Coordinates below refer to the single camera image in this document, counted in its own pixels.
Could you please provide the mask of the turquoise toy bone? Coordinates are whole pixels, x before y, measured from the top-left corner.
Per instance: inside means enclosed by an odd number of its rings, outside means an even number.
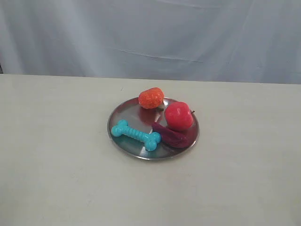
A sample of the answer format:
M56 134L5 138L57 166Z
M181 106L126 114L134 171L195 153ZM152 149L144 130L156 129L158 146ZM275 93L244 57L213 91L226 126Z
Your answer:
M111 134L114 137L120 137L121 135L124 135L142 142L145 149L150 152L155 151L157 144L161 142L161 135L158 132L152 132L150 134L144 133L130 127L126 120L118 121L117 125L111 128Z

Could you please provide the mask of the round stainless steel plate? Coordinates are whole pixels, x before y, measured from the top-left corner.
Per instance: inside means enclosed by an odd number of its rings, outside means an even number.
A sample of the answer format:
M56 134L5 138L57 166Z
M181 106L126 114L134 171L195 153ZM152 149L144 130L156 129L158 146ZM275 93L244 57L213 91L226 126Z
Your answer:
M144 133L152 132L151 125L154 122L158 122L162 126L166 126L167 122L164 116L164 110L174 102L174 99L165 97L163 104L159 108L149 110L140 107L137 97L121 103L111 113L107 123L107 130L112 143L119 150L133 157L150 161L174 158L189 151L196 144L200 135L199 124L195 114L192 114L192 126L187 131L184 131L184 135L189 139L189 145L185 148L175 148L160 142L157 144L156 150L147 151L144 144L138 140L125 135L115 137L111 134L111 128L117 125L120 120L126 120L129 127Z

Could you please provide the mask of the orange toy strawberry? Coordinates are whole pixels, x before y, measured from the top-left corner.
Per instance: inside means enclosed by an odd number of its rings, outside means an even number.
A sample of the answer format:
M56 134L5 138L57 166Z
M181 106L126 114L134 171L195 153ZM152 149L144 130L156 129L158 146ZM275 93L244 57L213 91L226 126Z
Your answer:
M144 109L154 109L163 103L164 97L160 88L151 88L140 93L138 103Z

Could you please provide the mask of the red toy apple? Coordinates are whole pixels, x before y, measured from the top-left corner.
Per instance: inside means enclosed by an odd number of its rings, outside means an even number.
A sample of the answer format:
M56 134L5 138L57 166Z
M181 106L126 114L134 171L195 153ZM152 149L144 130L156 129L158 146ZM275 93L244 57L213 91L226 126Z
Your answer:
M167 126L175 131L189 129L194 120L189 106L185 102L171 103L165 110Z

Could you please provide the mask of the dark purple toy sweet potato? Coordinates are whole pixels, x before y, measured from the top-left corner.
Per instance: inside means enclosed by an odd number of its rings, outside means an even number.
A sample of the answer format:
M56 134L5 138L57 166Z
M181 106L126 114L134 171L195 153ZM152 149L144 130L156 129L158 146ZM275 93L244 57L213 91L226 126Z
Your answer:
M190 145L189 139L186 135L180 132L164 127L161 124L154 122L152 124L153 132L157 132L161 135L161 140L174 148L186 148Z

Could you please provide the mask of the white backdrop cloth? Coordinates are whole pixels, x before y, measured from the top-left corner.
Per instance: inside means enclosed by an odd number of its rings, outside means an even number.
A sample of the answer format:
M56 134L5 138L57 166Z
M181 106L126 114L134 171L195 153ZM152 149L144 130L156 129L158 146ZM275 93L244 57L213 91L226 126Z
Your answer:
M3 0L4 73L299 84L298 0Z

